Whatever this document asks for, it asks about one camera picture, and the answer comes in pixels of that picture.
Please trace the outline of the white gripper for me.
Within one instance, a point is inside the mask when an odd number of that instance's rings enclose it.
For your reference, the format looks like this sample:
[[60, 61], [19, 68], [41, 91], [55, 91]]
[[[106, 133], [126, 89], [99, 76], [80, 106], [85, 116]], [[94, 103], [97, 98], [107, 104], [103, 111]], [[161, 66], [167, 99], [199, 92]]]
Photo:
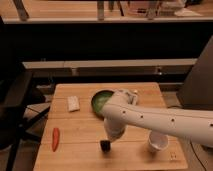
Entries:
[[112, 130], [107, 130], [106, 131], [106, 134], [107, 134], [107, 138], [110, 142], [114, 142], [116, 141], [117, 139], [121, 138], [122, 135], [124, 134], [124, 131], [121, 130], [121, 131], [112, 131]]

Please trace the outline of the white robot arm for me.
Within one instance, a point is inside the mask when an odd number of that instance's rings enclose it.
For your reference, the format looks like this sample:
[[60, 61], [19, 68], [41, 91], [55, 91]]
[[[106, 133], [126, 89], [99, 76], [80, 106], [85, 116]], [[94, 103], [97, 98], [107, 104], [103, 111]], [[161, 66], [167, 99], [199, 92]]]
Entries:
[[119, 139], [125, 127], [131, 125], [213, 148], [213, 111], [138, 106], [134, 95], [122, 89], [113, 93], [100, 113], [110, 141]]

